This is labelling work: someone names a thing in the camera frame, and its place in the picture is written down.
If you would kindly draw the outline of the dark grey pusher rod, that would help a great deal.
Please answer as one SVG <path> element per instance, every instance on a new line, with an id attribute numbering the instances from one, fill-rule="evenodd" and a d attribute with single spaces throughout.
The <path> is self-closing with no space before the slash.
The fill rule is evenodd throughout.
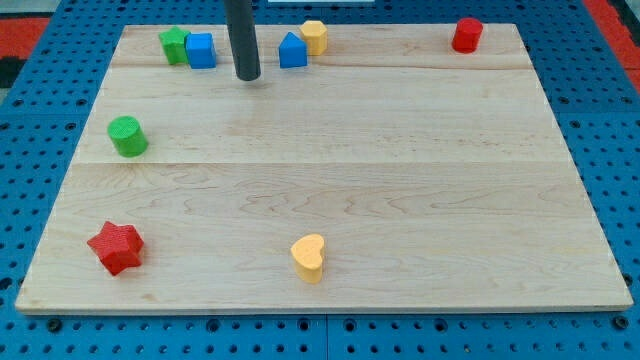
<path id="1" fill-rule="evenodd" d="M 242 81 L 257 80 L 261 67 L 251 1 L 223 3 L 236 76 Z"/>

